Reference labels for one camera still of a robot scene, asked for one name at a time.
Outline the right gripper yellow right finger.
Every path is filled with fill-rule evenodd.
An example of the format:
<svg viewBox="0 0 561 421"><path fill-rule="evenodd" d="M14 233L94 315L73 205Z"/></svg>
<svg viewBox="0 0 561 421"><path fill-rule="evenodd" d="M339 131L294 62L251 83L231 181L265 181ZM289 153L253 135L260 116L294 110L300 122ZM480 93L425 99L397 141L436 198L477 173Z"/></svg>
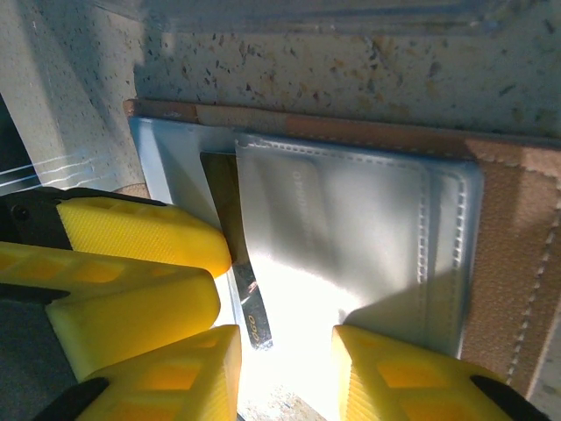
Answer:
<svg viewBox="0 0 561 421"><path fill-rule="evenodd" d="M350 325L332 331L342 420L544 420L495 373Z"/></svg>

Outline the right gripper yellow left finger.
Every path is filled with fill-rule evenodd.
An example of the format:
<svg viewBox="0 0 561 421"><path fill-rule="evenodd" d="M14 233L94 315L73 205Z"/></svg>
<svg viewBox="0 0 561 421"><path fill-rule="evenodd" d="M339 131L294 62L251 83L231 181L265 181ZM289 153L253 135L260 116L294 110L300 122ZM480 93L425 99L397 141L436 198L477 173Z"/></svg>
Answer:
<svg viewBox="0 0 561 421"><path fill-rule="evenodd" d="M240 330L222 325L102 368L47 407L50 420L234 420Z"/></svg>

